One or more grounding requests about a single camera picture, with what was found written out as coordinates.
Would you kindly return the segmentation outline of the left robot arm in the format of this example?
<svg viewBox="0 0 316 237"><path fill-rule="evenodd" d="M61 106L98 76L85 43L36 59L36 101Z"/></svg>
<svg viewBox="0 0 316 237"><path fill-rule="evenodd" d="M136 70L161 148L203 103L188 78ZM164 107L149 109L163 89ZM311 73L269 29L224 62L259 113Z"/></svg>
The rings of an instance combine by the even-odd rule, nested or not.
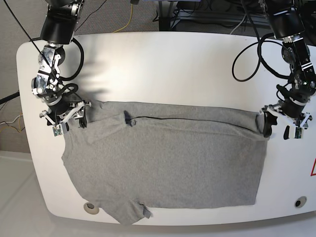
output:
<svg viewBox="0 0 316 237"><path fill-rule="evenodd" d="M287 81L286 85L276 86L276 95L283 97L274 105L265 105L260 111L264 116L263 135L270 137L272 127L281 118L287 124L283 138L301 139L304 130L308 129L308 121L313 119L310 113L304 113L303 110L316 94L316 73L310 60L310 51L301 36L305 28L294 1L261 0L259 4L272 32L257 37L257 65L263 65L275 77ZM282 40L281 55L290 66L288 76L276 72L262 56L262 45L270 37Z"/></svg>

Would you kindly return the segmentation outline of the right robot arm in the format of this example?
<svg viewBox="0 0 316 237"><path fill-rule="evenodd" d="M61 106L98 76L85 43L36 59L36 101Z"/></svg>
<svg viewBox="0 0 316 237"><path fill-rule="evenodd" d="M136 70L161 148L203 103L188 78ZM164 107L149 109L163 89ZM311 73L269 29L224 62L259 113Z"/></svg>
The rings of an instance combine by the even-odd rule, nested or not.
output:
<svg viewBox="0 0 316 237"><path fill-rule="evenodd" d="M78 120L79 126L86 128L86 108L91 106L77 94L79 87L72 82L84 63L83 47L74 38L84 2L49 0L47 4L48 11L40 34L46 45L39 52L39 70L32 80L32 93L48 106L39 116L52 126L54 136L60 136L69 131L70 119ZM80 52L79 66L72 76L63 77L59 67L66 57L64 46L72 42Z"/></svg>

